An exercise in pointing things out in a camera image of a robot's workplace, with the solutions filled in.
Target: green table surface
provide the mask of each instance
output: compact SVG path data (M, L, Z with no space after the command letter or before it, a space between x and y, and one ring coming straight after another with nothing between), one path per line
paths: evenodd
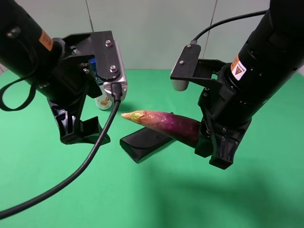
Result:
M122 112L159 110L201 119L202 87L176 92L166 70L129 70L128 93L88 169L64 190L5 220L0 228L300 228L304 227L304 77L296 74L254 116L235 156L223 171L192 148L173 142L140 164L119 139L141 126ZM17 77L0 76L0 87ZM16 107L26 83L6 94ZM100 111L89 97L82 118ZM90 144L63 145L44 96L26 109L0 111L0 209L24 202L69 176Z

